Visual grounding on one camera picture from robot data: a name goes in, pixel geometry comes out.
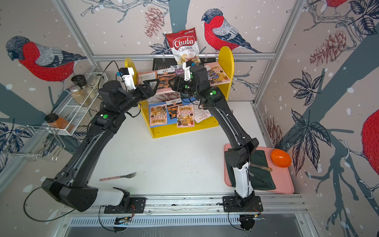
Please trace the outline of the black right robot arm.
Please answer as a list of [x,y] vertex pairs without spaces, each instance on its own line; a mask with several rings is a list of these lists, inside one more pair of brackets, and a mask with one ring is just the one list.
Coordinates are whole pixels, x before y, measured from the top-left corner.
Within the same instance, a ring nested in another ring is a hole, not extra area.
[[249,178],[250,157],[259,145],[251,138],[233,115],[223,92],[212,87],[204,65],[193,62],[183,64],[184,76],[171,81],[172,89],[194,97],[204,110],[208,110],[225,132],[231,148],[225,152],[225,161],[233,168],[235,176],[235,202],[247,207],[254,199],[254,189]]

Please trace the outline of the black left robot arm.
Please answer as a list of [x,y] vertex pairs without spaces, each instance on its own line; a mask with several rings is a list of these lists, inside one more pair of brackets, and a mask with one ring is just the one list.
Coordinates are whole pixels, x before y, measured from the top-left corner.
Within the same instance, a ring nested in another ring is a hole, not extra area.
[[97,161],[126,119],[126,113],[141,101],[154,96],[158,80],[148,80],[126,91],[119,81],[108,81],[98,90],[102,109],[90,122],[86,137],[55,178],[47,178],[42,189],[53,199],[79,212],[93,206],[115,206],[122,211],[131,207],[130,193],[121,188],[100,189],[88,182]]

